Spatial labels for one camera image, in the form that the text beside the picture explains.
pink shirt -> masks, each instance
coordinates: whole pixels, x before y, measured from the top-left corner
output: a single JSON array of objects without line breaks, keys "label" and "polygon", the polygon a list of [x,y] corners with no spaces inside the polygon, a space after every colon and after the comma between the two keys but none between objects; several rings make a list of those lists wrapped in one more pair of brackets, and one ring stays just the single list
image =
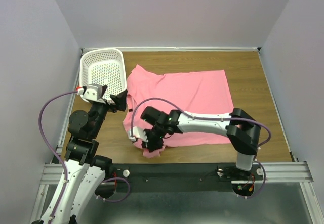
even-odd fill
[{"label": "pink shirt", "polygon": [[[127,78],[127,90],[128,109],[134,109],[144,99],[159,97],[167,99],[191,113],[223,114],[233,110],[233,102],[224,70],[156,75],[137,65]],[[145,102],[135,115],[134,126],[152,128],[149,123],[140,119],[146,106],[153,106],[167,114],[174,109],[173,106],[159,100]],[[132,113],[128,112],[123,121],[126,131],[131,128]],[[159,156],[165,146],[183,147],[227,143],[230,143],[228,138],[211,133],[175,133],[170,138],[164,139],[163,149],[151,153],[144,149],[143,156],[148,158]],[[134,143],[138,148],[142,148],[141,144],[141,140]]]}]

white wall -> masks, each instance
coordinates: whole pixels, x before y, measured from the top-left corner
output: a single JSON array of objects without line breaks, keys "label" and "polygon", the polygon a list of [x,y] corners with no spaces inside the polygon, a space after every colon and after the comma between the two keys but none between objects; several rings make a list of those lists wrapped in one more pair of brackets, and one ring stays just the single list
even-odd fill
[{"label": "white wall", "polygon": [[307,160],[324,211],[324,0],[289,0],[261,49],[292,152]]},{"label": "white wall", "polygon": [[83,48],[260,47],[288,0],[56,0]]},{"label": "white wall", "polygon": [[[38,113],[47,99],[72,89],[80,50],[55,0],[0,0],[0,38],[0,223],[29,223],[51,158]],[[53,146],[67,100],[44,115]]]}]

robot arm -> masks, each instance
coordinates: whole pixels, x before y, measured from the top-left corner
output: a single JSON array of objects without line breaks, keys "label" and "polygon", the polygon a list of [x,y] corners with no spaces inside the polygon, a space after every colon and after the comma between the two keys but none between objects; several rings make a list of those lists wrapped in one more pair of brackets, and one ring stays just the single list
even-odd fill
[{"label": "robot arm", "polygon": [[70,115],[68,131],[71,138],[64,161],[67,180],[63,173],[48,209],[33,224],[79,223],[79,218],[98,185],[105,177],[112,175],[112,160],[95,156],[99,143],[94,139],[109,111],[125,111],[127,91],[117,96],[110,95],[115,102],[110,104],[102,99],[106,88],[96,84],[78,88],[78,94],[91,103],[91,108],[88,112],[77,110]]},{"label": "robot arm", "polygon": [[[149,152],[163,146],[166,134],[205,132],[228,137],[237,151],[236,168],[250,174],[254,156],[257,154],[261,128],[256,124],[238,120],[213,120],[219,118],[253,118],[242,109],[235,108],[231,113],[225,114],[194,114],[179,110],[171,110],[169,114],[153,107],[146,107],[141,119],[147,121],[152,129],[133,128],[133,136],[142,140],[142,147]],[[131,131],[128,136],[134,141]]]}]

basket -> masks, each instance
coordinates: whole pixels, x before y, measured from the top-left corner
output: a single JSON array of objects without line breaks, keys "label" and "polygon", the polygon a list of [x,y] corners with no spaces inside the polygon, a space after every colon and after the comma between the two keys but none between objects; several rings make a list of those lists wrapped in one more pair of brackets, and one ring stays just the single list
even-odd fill
[{"label": "basket", "polygon": [[104,48],[85,53],[80,61],[79,82],[80,86],[92,83],[107,85],[103,98],[113,104],[110,95],[118,95],[127,86],[122,52],[116,48]]}]

wooden surface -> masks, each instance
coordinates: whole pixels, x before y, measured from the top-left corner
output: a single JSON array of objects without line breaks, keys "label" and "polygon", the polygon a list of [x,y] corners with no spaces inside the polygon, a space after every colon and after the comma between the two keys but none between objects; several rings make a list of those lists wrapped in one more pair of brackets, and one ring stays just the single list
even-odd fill
[{"label": "wooden surface", "polygon": [[[256,52],[123,52],[126,76],[137,65],[156,74],[225,70],[234,107],[242,108],[272,130],[272,140],[259,151],[262,162],[291,161],[271,94]],[[73,110],[88,111],[90,104],[79,96]],[[126,112],[108,113],[98,134],[97,154],[114,163],[199,163],[233,162],[236,151],[231,144],[166,148],[160,157],[147,159],[126,136],[122,121]],[[261,139],[267,137],[265,130]],[[70,134],[67,133],[62,156]]]}]

